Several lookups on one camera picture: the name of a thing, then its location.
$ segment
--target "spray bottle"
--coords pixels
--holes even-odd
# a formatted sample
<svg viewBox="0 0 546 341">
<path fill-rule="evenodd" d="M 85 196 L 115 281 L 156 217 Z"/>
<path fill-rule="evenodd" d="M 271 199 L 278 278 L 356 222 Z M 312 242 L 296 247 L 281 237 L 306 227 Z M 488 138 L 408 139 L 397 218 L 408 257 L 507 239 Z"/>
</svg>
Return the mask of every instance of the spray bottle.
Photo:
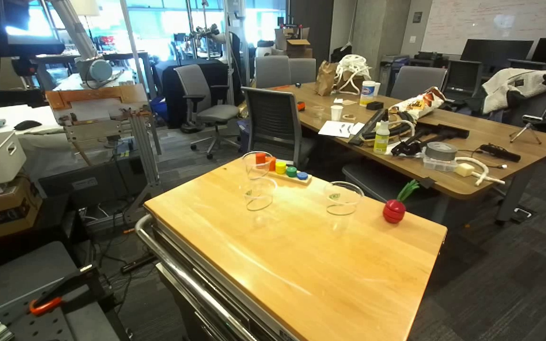
<svg viewBox="0 0 546 341">
<path fill-rule="evenodd" d="M 381 118 L 381 126 L 376 129 L 374 140 L 374 153 L 385 154 L 389 144 L 389 111 L 385 109 L 385 115 Z"/>
</svg>

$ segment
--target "computer mouse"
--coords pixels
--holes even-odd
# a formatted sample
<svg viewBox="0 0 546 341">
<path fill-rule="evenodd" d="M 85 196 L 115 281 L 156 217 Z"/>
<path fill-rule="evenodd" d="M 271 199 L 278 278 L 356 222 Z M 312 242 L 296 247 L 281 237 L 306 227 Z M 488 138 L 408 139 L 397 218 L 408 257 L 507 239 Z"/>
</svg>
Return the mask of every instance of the computer mouse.
<svg viewBox="0 0 546 341">
<path fill-rule="evenodd" d="M 31 121 L 30 119 L 28 121 L 22 121 L 21 123 L 18 123 L 14 129 L 16 130 L 27 130 L 31 129 L 33 127 L 39 127 L 41 123 L 37 121 Z"/>
</svg>

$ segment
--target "toy radish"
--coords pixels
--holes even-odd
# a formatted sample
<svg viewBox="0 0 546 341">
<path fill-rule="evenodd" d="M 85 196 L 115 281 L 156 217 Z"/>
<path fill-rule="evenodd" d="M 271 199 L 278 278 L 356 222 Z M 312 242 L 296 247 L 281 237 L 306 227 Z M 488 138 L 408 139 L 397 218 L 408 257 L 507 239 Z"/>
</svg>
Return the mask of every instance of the toy radish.
<svg viewBox="0 0 546 341">
<path fill-rule="evenodd" d="M 406 207 L 404 206 L 403 201 L 405 201 L 405 199 L 407 199 L 418 187 L 418 181 L 412 180 L 403 186 L 401 192 L 397 195 L 397 199 L 386 202 L 385 208 L 383 209 L 383 216 L 387 222 L 394 224 L 401 222 L 403 216 L 406 214 Z"/>
</svg>

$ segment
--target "wooden tabletop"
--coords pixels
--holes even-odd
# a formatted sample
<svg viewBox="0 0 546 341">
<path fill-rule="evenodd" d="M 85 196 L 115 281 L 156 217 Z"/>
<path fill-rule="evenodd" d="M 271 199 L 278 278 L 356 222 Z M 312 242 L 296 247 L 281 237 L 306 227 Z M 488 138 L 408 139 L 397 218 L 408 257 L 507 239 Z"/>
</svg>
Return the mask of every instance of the wooden tabletop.
<svg viewBox="0 0 546 341">
<path fill-rule="evenodd" d="M 333 105 L 335 97 L 321 97 L 315 92 L 315 84 L 303 84 L 301 88 L 295 86 L 288 86 L 282 88 L 275 88 L 277 91 L 285 91 L 294 93 L 297 101 L 303 101 L 306 104 L 306 110 L 299 113 L 300 122 L 305 127 L 318 132 L 321 126 L 331 119 L 330 106 Z M 336 96 L 340 99 L 351 99 L 359 102 L 359 97 L 356 95 L 341 94 Z M 391 99 L 389 97 L 378 96 L 377 101 L 383 102 L 385 108 L 389 108 L 394 104 L 401 102 L 399 99 Z M 323 118 L 317 118 L 314 115 L 313 106 L 324 106 L 326 108 Z M 353 114 L 357 117 L 356 121 L 366 123 L 374 114 L 374 111 L 367 110 L 359 106 L 359 104 L 352 104 L 345 106 L 343 109 L 344 114 Z M 454 145 L 457 149 L 465 149 L 472 151 L 477 149 L 482 144 L 492 143 L 500 145 L 507 149 L 511 153 L 517 153 L 522 156 L 520 162 L 510 162 L 499 158 L 492 157 L 487 153 L 478 153 L 475 157 L 488 164 L 498 165 L 507 164 L 507 169 L 490 169 L 490 175 L 499 179 L 506 179 L 511 177 L 516 172 L 529 165 L 536 163 L 546 157 L 546 133 L 537 132 L 542 144 L 538 144 L 532 134 L 526 133 L 520 136 L 514 143 L 509 143 L 509 134 L 519 130 L 520 128 L 494 121 L 488 121 L 487 119 L 475 118 L 455 112 L 449 112 L 446 110 L 434 110 L 431 114 L 419 119 L 419 121 L 425 123 L 431 123 L 434 125 L 444 124 L 449 126 L 455 126 L 463 129 L 470 130 L 469 138 L 461 139 L 455 138 L 452 140 L 446 140 L 445 142 Z M 437 170 L 425 169 L 421 159 L 415 158 L 402 158 L 393 157 L 391 155 L 379 155 L 372 151 L 371 147 L 356 147 L 355 145 L 348 144 L 347 138 L 333 138 L 337 142 L 346 145 L 347 147 L 358 151 L 362 155 L 365 155 L 377 162 L 381 162 L 386 166 L 395 169 L 396 171 L 412 177 L 413 179 L 421 180 L 429 177 L 435 181 L 433 188 L 445 193 L 453 198 L 457 199 L 469 199 L 473 196 L 483 193 L 487 190 L 492 183 L 484 181 L 479 187 L 474 185 L 475 178 L 467 177 L 463 178 L 453 172 L 439 172 Z M 458 156 L 469 157 L 470 152 L 459 152 Z"/>
<path fill-rule="evenodd" d="M 145 203 L 154 216 L 302 341 L 407 339 L 446 227 L 399 224 L 364 198 L 327 213 L 323 188 L 275 179 L 273 203 L 249 212 L 236 160 Z"/>
</svg>

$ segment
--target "duct tape roll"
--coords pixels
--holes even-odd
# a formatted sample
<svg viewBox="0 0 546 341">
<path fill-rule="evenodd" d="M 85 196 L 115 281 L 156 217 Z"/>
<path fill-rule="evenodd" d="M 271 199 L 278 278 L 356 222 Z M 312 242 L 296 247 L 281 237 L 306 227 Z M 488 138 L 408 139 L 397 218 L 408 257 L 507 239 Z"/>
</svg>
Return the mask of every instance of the duct tape roll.
<svg viewBox="0 0 546 341">
<path fill-rule="evenodd" d="M 451 144 L 444 142 L 429 142 L 425 155 L 439 161 L 452 161 L 456 157 L 458 149 Z"/>
</svg>

